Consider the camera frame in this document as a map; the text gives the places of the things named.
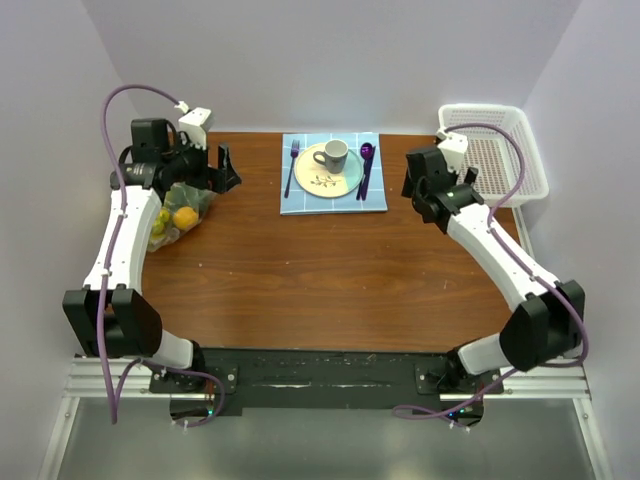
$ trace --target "mug handle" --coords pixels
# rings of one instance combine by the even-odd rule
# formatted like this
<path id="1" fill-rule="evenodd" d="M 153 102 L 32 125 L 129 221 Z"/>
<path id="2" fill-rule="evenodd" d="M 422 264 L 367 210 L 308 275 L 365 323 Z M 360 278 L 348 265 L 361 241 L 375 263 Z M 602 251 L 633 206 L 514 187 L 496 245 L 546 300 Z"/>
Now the mug handle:
<path id="1" fill-rule="evenodd" d="M 320 155 L 322 157 L 322 160 L 318 160 L 316 158 L 316 155 Z M 320 165 L 326 166 L 327 165 L 327 160 L 325 159 L 324 155 L 325 155 L 324 152 L 313 152 L 313 159 L 316 161 L 316 163 L 319 163 Z"/>

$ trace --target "mug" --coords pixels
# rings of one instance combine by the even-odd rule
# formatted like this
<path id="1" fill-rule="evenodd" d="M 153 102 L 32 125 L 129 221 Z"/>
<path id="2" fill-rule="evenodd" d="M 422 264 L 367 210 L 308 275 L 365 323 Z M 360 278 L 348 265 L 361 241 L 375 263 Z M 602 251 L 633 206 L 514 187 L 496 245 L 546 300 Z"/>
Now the mug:
<path id="1" fill-rule="evenodd" d="M 313 159 L 323 165 L 329 173 L 340 173 L 349 155 L 349 145 L 342 140 L 330 140 L 324 146 L 324 152 L 314 152 Z"/>

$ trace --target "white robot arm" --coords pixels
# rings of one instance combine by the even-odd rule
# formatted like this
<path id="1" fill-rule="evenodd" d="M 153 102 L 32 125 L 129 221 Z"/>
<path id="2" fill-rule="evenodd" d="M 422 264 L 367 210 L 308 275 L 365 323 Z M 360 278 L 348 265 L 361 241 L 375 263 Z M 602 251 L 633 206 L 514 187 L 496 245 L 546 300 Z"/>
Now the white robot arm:
<path id="1" fill-rule="evenodd" d="M 500 333 L 462 345 L 449 352 L 449 381 L 467 375 L 513 366 L 527 371 L 575 349 L 581 342 L 569 312 L 551 295 L 553 286 L 579 311 L 584 291 L 574 281 L 558 278 L 538 265 L 504 229 L 492 220 L 490 208 L 473 189 L 477 170 L 470 168 L 458 184 L 468 141 L 464 135 L 440 130 L 437 147 L 407 154 L 403 195 L 425 223 L 440 230 L 467 250 L 489 275 L 512 312 Z"/>
<path id="2" fill-rule="evenodd" d="M 121 155 L 127 205 L 121 210 L 121 190 L 111 176 L 111 210 L 96 261 L 81 290 L 65 293 L 63 309 L 88 355 L 97 356 L 96 313 L 102 281 L 107 276 L 105 341 L 109 356 L 146 357 L 155 364 L 177 369 L 194 367 L 199 348 L 195 342 L 172 335 L 162 328 L 158 313 L 142 297 L 142 266 L 151 229 L 175 182 L 225 193 L 241 183 L 231 165 L 229 150 L 218 147 L 218 165 L 208 165 L 207 132 L 213 122 L 211 110 L 176 105 L 184 114 L 179 130 L 164 119 L 138 119 L 131 123 L 133 144 Z M 173 130 L 171 144 L 168 129 Z M 131 152 L 132 163 L 124 163 Z M 123 217 L 105 269 L 109 244 Z"/>

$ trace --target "plastic basket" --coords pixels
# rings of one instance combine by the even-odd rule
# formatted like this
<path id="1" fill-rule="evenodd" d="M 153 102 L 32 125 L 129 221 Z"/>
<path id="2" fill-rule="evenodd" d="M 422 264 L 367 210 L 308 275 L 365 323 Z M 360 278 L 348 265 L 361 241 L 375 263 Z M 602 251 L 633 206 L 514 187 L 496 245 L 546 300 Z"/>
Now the plastic basket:
<path id="1" fill-rule="evenodd" d="M 504 207 L 519 207 L 529 200 L 544 198 L 549 194 L 536 140 L 522 110 L 504 105 L 456 103 L 440 107 L 438 119 L 441 127 L 471 122 L 489 123 L 502 128 L 515 139 L 524 153 L 525 178 L 518 192 Z M 495 205 L 513 187 L 520 173 L 516 152 L 497 132 L 466 128 L 459 133 L 469 139 L 463 173 L 466 167 L 477 167 L 479 175 L 475 188 L 488 205 Z"/>

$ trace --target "plastic bag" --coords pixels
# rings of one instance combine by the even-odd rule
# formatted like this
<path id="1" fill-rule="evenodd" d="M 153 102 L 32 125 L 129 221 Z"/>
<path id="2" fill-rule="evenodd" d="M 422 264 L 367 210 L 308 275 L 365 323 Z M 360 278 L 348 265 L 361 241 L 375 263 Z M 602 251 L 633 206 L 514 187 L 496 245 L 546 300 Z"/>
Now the plastic bag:
<path id="1" fill-rule="evenodd" d="M 148 252 L 169 245 L 202 222 L 216 194 L 186 183 L 176 183 L 164 197 L 164 204 L 153 222 Z"/>

